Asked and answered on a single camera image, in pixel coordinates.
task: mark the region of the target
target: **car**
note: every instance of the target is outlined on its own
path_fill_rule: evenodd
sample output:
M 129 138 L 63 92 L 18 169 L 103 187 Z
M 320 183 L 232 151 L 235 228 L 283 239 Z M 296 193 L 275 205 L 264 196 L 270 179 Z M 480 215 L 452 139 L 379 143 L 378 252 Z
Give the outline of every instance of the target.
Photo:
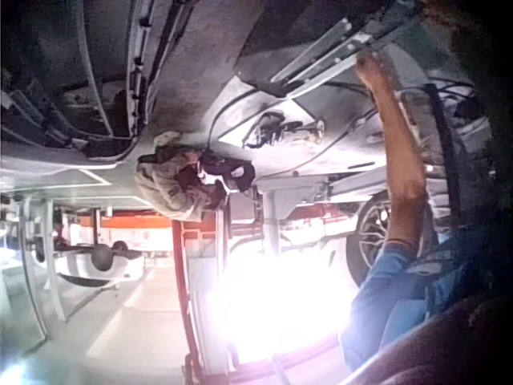
M 357 228 L 348 237 L 346 256 L 359 285 L 385 240 L 390 201 L 382 122 L 355 74 L 356 54 L 367 46 L 384 50 L 404 88 L 432 84 L 448 128 L 483 167 L 490 124 L 474 85 L 452 57 L 447 30 L 419 18 L 420 2 L 348 2 L 333 5 L 325 19 L 314 5 L 303 13 L 301 7 L 265 9 L 240 53 L 237 75 L 205 115 L 208 145 L 247 153 L 257 187 L 265 182 L 269 189 L 282 177 L 324 174 L 329 194 L 322 200 L 357 202 Z M 319 121 L 319 140 L 281 140 Z M 425 222 L 420 252 L 436 243 L 429 209 Z

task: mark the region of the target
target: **metal bar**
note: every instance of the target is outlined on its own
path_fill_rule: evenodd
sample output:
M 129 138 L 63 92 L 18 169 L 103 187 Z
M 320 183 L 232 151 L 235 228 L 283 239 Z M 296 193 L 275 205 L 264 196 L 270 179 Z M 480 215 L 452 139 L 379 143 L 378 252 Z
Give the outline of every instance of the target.
M 402 34 L 402 32 L 405 29 L 414 25 L 416 22 L 418 22 L 418 18 L 414 17 L 405 24 L 402 24 L 401 26 L 394 28 L 389 33 L 385 34 L 383 37 L 378 39 L 375 43 L 372 43 L 372 48 L 376 50 L 383 48 L 386 44 L 394 41 L 400 34 Z M 327 67 L 326 69 L 322 70 L 320 73 L 316 74 L 313 78 L 311 78 L 308 82 L 299 86 L 295 90 L 289 92 L 287 94 L 287 99 L 294 99 L 298 96 L 304 95 L 305 93 L 310 92 L 313 89 L 331 80 L 335 76 L 340 75 L 343 71 L 353 67 L 356 64 L 356 55 L 358 52 L 359 50 L 356 50 L 352 55 L 347 56 L 346 58 L 341 59 L 340 62 L 335 63 L 331 67 Z
M 185 338 L 191 354 L 192 368 L 198 379 L 203 378 L 203 370 L 200 364 L 200 352 L 196 344 L 194 326 L 192 325 L 191 312 L 189 310 L 189 293 L 187 280 L 185 277 L 184 245 L 182 239 L 182 223 L 180 221 L 172 222 L 173 235 L 173 256 L 175 258 L 176 288 L 178 291 L 178 300 L 180 303 L 180 313 L 182 323 L 184 324 Z
M 59 284 L 57 282 L 57 271 L 55 270 L 54 241 L 51 236 L 53 231 L 52 217 L 54 214 L 53 200 L 42 201 L 41 233 L 42 247 L 45 252 L 46 268 L 48 269 L 48 280 L 50 281 L 50 296 L 54 304 L 55 313 L 62 322 L 67 322 L 63 303 L 59 295 Z
M 277 218 L 275 192 L 264 192 L 264 224 L 262 233 L 264 235 L 264 252 L 270 257 L 280 256 L 280 226 Z
M 273 367 L 274 373 L 276 374 L 281 385 L 290 385 L 290 381 L 285 374 L 285 370 L 281 366 L 280 360 L 277 356 L 273 356 L 269 359 L 271 366 Z
M 91 57 L 89 56 L 89 47 L 87 45 L 87 31 L 86 31 L 86 15 L 83 10 L 83 0 L 76 1 L 76 18 L 77 18 L 77 36 L 79 38 L 79 49 L 80 56 L 82 58 L 83 69 L 86 72 L 87 82 L 89 83 L 89 88 L 91 89 L 93 96 L 96 101 L 96 105 L 98 107 L 98 112 L 102 117 L 103 124 L 108 132 L 109 136 L 114 136 L 114 132 L 112 131 L 111 124 L 109 123 L 109 119 L 107 118 L 107 114 L 105 113 L 105 109 L 103 108 L 102 98 L 98 91 L 98 86 L 95 80 L 95 73 L 93 71 L 93 66 L 91 64 Z
M 93 299 L 98 297 L 101 293 L 107 290 L 113 290 L 112 287 L 109 288 L 99 288 L 98 290 L 94 291 L 93 293 L 89 294 L 87 297 L 85 297 L 82 301 L 77 303 L 73 310 L 68 314 L 68 319 L 71 318 L 73 315 L 77 314 L 81 309 L 84 308 L 85 305 L 87 305 L 89 302 L 91 302 Z
M 100 229 L 100 212 L 99 209 L 91 210 L 91 219 L 93 224 L 93 245 L 98 245 L 99 229 Z
M 128 119 L 128 131 L 130 132 L 132 128 L 135 126 L 135 118 L 137 115 L 137 108 L 136 103 L 134 100 L 134 95 L 131 94 L 131 73 L 135 71 L 135 56 L 134 56 L 134 41 L 136 34 L 136 28 L 137 28 L 137 22 L 138 22 L 138 14 L 137 10 L 140 8 L 140 0 L 132 0 L 130 2 L 130 13 L 128 17 L 128 27 L 127 27 L 127 75 L 125 78 L 125 96 L 126 96 L 126 103 L 127 103 L 127 119 Z
M 32 304 L 32 310 L 38 323 L 39 331 L 45 338 L 48 337 L 48 329 L 46 328 L 45 322 L 42 318 L 42 306 L 39 297 L 35 297 L 34 293 L 36 290 L 35 276 L 34 276 L 34 263 L 30 258 L 26 256 L 26 232 L 28 230 L 27 218 L 29 217 L 30 211 L 30 199 L 26 197 L 20 204 L 19 208 L 19 223 L 18 223 L 18 239 L 19 239 L 19 250 L 22 255 L 23 273 L 26 280 L 26 288 L 29 294 L 30 303 Z
M 330 28 L 325 34 L 323 34 L 318 40 L 315 41 L 312 45 L 308 46 L 303 52 L 299 54 L 292 62 L 287 64 L 285 67 L 283 67 L 281 70 L 279 70 L 272 78 L 271 82 L 275 83 L 278 82 L 286 77 L 286 73 L 290 71 L 291 68 L 293 68 L 296 63 L 299 63 L 308 53 L 313 51 L 314 48 L 318 47 L 321 42 L 331 39 L 331 38 L 337 38 L 336 34 L 338 34 L 338 30 L 341 26 L 346 26 L 348 23 L 346 18 L 343 18 L 340 22 L 335 24 L 332 28 Z
M 443 163 L 446 169 L 447 189 L 449 192 L 449 205 L 451 210 L 450 219 L 453 223 L 453 229 L 457 228 L 461 221 L 461 202 L 459 200 L 459 182 L 458 182 L 458 165 L 454 154 L 454 146 L 452 134 L 447 125 L 444 116 L 444 106 L 438 96 L 438 89 L 434 84 L 426 84 L 424 92 L 430 97 L 430 104 L 433 110 L 434 121 L 438 135 L 440 136 L 440 144 L 442 145 Z
M 176 29 L 182 17 L 182 13 L 184 12 L 184 8 L 184 2 L 173 2 L 171 5 L 171 9 L 168 12 L 168 18 L 166 19 L 166 22 L 164 24 L 162 37 L 160 38 L 155 59 L 151 66 L 151 73 L 148 77 L 146 100 L 144 101 L 144 110 L 146 112 L 146 116 L 148 115 L 148 108 L 150 108 L 150 101 L 153 100 L 153 98 L 151 97 L 152 92 L 154 89 L 156 89 L 155 82 L 159 77 L 160 71 L 162 70 L 162 67 L 169 52 L 169 48 L 171 47 L 172 40 L 176 36 Z

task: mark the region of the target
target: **wire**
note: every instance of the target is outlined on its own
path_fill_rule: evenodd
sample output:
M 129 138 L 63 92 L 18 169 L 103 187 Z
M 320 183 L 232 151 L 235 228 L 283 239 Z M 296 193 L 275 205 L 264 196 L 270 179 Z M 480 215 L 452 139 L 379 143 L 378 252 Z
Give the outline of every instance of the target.
M 344 82 L 334 82 L 334 81 L 329 81 L 329 82 L 326 82 L 326 83 L 323 83 L 321 84 L 322 86 L 327 86 L 327 87 L 336 87 L 336 88 L 342 88 L 342 89 L 345 89 L 345 90 L 348 90 L 348 91 L 352 91 L 352 92 L 356 92 L 358 93 L 359 95 L 362 95 L 362 96 L 365 96 L 366 98 L 371 98 L 371 96 L 369 95 L 368 92 L 366 92 L 366 87 L 363 86 L 363 85 L 360 85 L 360 84 L 356 84 L 356 83 L 344 83 Z M 219 120 L 219 118 L 232 106 L 234 106 L 235 104 L 239 103 L 240 101 L 248 98 L 249 96 L 251 95 L 254 95 L 256 94 L 257 92 L 261 92 L 260 90 L 254 88 L 250 91 L 247 91 L 245 92 L 244 94 L 242 95 L 239 95 L 237 96 L 235 99 L 232 99 L 232 101 L 230 101 L 229 103 L 225 104 L 220 110 L 219 112 L 217 112 L 217 115 L 214 117 L 213 121 L 212 121 L 212 124 L 210 126 L 210 129 L 208 131 L 208 141 L 207 141 L 207 150 L 210 149 L 211 145 L 212 145 L 212 133 L 214 131 L 214 127 L 216 126 L 216 123 L 217 123 L 217 120 Z M 265 110 L 281 103 L 283 100 L 280 99 L 278 100 L 277 102 L 275 103 L 272 103 L 271 105 L 265 105 L 265 107 L 263 109 L 261 109 L 260 111 L 258 111 L 257 113 L 255 114 L 252 114 L 249 118 L 247 118 L 246 120 L 242 120 L 240 121 L 238 124 L 234 125 L 233 127 L 229 128 L 228 130 L 226 130 L 225 132 L 223 132 L 223 135 L 226 135 L 227 133 L 235 130 L 236 128 L 238 128 L 239 126 L 241 126 L 242 124 L 244 124 L 245 122 L 247 122 L 248 120 L 252 119 L 254 116 L 260 114 L 261 112 L 264 112 Z
M 430 79 L 434 80 L 434 81 L 438 81 L 438 82 L 450 83 L 451 87 L 459 86 L 459 87 L 475 88 L 474 84 L 471 84 L 471 83 L 468 83 L 468 82 L 460 82 L 459 80 L 439 78 L 438 76 L 431 76 Z
M 365 96 L 366 98 L 370 98 L 370 94 L 367 92 L 367 87 L 360 84 L 355 83 L 343 83 L 343 82 L 334 82 L 329 81 L 326 83 L 321 84 L 322 86 L 328 86 L 328 87 L 336 87 L 336 88 L 342 88 L 348 91 L 356 92 L 359 95 Z
M 316 155 L 312 156 L 307 161 L 305 161 L 305 162 L 303 162 L 303 163 L 301 163 L 301 164 L 299 164 L 299 165 L 297 165 L 295 167 L 288 168 L 288 169 L 283 170 L 283 171 L 274 172 L 274 173 L 271 173 L 271 174 L 268 174 L 268 175 L 261 176 L 260 178 L 257 178 L 254 181 L 254 183 L 256 183 L 257 181 L 262 180 L 262 179 L 268 179 L 268 178 L 273 177 L 273 176 L 278 176 L 278 175 L 281 175 L 281 174 L 285 174 L 287 172 L 295 171 L 295 170 L 297 170 L 297 169 L 299 169 L 299 168 L 301 168 L 303 166 L 306 166 L 308 163 L 311 163 L 314 160 L 316 160 L 319 156 L 324 155 L 330 148 L 332 148 L 335 144 L 337 144 L 338 142 L 343 140 L 352 131 L 354 131 L 354 125 L 356 124 L 357 121 L 359 121 L 360 119 L 365 119 L 366 121 L 368 121 L 370 118 L 372 118 L 377 113 L 378 113 L 378 110 L 375 109 L 375 108 L 372 108 L 372 109 L 368 110 L 368 112 L 366 112 L 363 116 L 359 116 L 358 118 L 355 118 L 355 119 L 351 120 L 351 122 L 348 124 L 349 128 L 347 130 L 345 130 L 338 138 L 336 138 L 333 142 L 328 144 L 319 153 L 317 153 Z
M 260 90 L 257 90 L 256 88 L 253 88 L 252 90 L 249 90 L 245 92 L 244 94 L 241 94 L 237 96 L 236 98 L 232 99 L 230 102 L 226 103 L 218 112 L 217 115 L 214 117 L 212 124 L 210 125 L 210 130 L 208 131 L 208 141 L 207 141 L 207 150 L 210 149 L 210 146 L 212 144 L 212 133 L 214 131 L 214 127 L 216 126 L 217 120 L 232 106 L 239 103 L 240 101 L 248 98 L 251 95 L 256 94 L 257 92 L 261 92 Z

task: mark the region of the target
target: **cloth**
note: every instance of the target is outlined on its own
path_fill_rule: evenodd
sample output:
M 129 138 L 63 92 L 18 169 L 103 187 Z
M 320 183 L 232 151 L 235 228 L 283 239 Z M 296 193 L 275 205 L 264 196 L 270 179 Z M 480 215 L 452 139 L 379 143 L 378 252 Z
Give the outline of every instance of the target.
M 184 154 L 163 163 L 139 162 L 135 182 L 156 211 L 176 221 L 201 222 L 208 194 L 200 185 L 182 186 L 177 177 L 188 166 Z

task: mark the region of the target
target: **floor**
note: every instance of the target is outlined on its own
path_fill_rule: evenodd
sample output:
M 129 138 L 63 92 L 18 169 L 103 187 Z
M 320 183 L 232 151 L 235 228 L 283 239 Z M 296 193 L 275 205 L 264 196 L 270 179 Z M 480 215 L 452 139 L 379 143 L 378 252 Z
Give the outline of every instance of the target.
M 188 353 L 170 260 L 154 260 L 141 282 L 107 290 L 66 325 L 41 287 L 50 341 L 22 364 L 25 380 L 52 384 L 181 383 Z M 92 289 L 59 283 L 65 311 Z
M 333 228 L 326 230 L 327 234 L 344 232 L 347 230 L 346 225 L 350 227 L 352 224 L 348 222 L 341 225 L 344 226 L 333 224 Z M 304 234 L 297 235 L 297 238 L 303 237 Z M 353 284 L 345 263 L 345 239 L 330 239 L 320 249 L 319 247 L 303 250 L 298 255 L 291 254 L 283 259 L 282 267 L 285 272 L 281 273 L 285 275 L 277 282 L 278 291 L 271 295 L 288 305 L 280 306 L 278 310 L 283 313 L 283 317 L 281 321 L 273 322 L 269 330 L 265 329 L 264 324 L 255 323 L 255 320 L 262 317 L 268 318 L 266 314 L 269 313 L 269 306 L 263 303 L 262 306 L 251 304 L 247 298 L 247 295 L 260 293 L 248 284 L 257 280 L 258 274 L 254 274 L 255 270 L 251 273 L 247 266 L 240 270 L 238 276 L 245 282 L 237 290 L 232 290 L 237 296 L 233 299 L 234 302 L 230 302 L 234 315 L 230 319 L 236 329 L 242 332 L 237 335 L 234 333 L 235 329 L 231 330 L 233 340 L 239 344 L 237 349 L 240 351 L 241 360 L 252 362 L 266 357 L 262 356 L 265 352 L 259 349 L 268 348 L 262 346 L 261 341 L 266 340 L 272 333 L 280 335 L 280 338 L 276 338 L 276 341 L 280 341 L 278 351 L 294 351 L 305 344 L 324 339 L 347 317 L 348 306 L 357 292 L 357 287 Z M 290 266 L 287 267 L 290 262 L 297 269 L 292 271 Z M 11 367 L 7 374 L 4 372 L 2 379 L 9 375 L 8 383 L 13 385 L 28 380 L 55 385 L 183 383 L 181 366 L 188 353 L 188 346 L 172 260 L 148 260 L 147 274 L 141 281 L 124 282 L 119 285 L 118 290 L 102 292 L 71 316 L 66 324 L 56 317 L 50 293 L 46 288 L 46 271 L 37 269 L 36 278 L 36 294 L 42 303 L 50 341 L 18 365 Z M 59 281 L 59 293 L 67 314 L 94 291 Z M 32 330 L 34 341 L 37 330 L 34 320 L 29 317 L 30 304 L 24 303 L 19 294 L 10 296 L 10 300 L 19 334 L 27 334 L 28 330 Z M 287 326 L 287 322 L 291 322 L 293 327 Z M 252 337 L 258 335 L 261 336 L 260 341 Z M 304 385 L 334 385 L 340 383 L 348 374 L 339 349 L 332 349 L 311 362 L 287 370 L 291 383 Z M 271 376 L 251 384 L 263 385 L 274 381 Z

